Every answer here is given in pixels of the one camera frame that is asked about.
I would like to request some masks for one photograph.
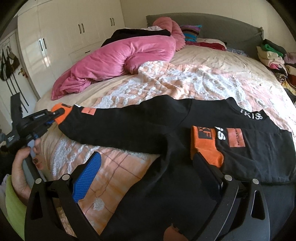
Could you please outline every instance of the person's left hand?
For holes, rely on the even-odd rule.
[[[35,141],[35,146],[33,147],[33,151],[35,154],[40,153],[40,139],[37,139]],[[25,205],[27,205],[31,188],[29,187],[24,171],[22,169],[22,162],[24,159],[26,159],[30,154],[30,147],[26,147],[23,149],[20,149],[17,154],[15,155],[15,159],[12,164],[12,173],[11,173],[11,181],[12,186],[18,196],[18,198],[21,200],[21,202]],[[38,160],[36,161],[35,158],[33,159],[33,163],[38,168],[41,164],[38,163]]]

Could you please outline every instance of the orange ribbed cuff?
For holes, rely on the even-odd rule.
[[[210,165],[220,168],[224,161],[223,154],[216,148],[216,130],[192,126],[190,156],[193,160],[195,153],[200,152]]]
[[[73,106],[69,106],[69,105],[66,105],[63,103],[58,103],[52,108],[52,112],[54,112],[60,108],[63,108],[65,110],[65,113],[62,114],[61,116],[59,116],[58,118],[54,119],[58,125],[61,124],[66,119],[66,117],[70,114]]]

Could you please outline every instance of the gray headboard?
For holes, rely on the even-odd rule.
[[[146,16],[148,27],[159,17],[170,17],[179,25],[202,25],[200,38],[219,39],[226,42],[227,47],[243,50],[258,60],[256,46],[260,46],[262,42],[262,28],[232,18],[191,12],[148,15]]]

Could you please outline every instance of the rectangular patch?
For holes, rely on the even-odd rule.
[[[205,127],[198,127],[198,138],[200,139],[210,139],[212,140],[212,132],[211,129]]]
[[[84,107],[81,111],[81,113],[89,114],[89,115],[94,115],[96,112],[96,108],[89,108],[89,107]]]
[[[239,128],[227,128],[229,147],[245,147],[242,130]]]

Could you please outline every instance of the silver bolt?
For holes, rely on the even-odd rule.
[[[256,178],[254,178],[252,181],[253,181],[254,184],[259,184],[259,181]]]
[[[232,180],[232,176],[230,176],[230,175],[225,175],[224,178],[227,181],[231,181]]]
[[[65,175],[62,176],[62,179],[64,181],[67,181],[69,178],[70,178],[70,175],[69,174],[65,174]]]
[[[35,181],[36,184],[39,184],[41,182],[42,182],[42,179],[41,178],[37,178],[36,181]]]

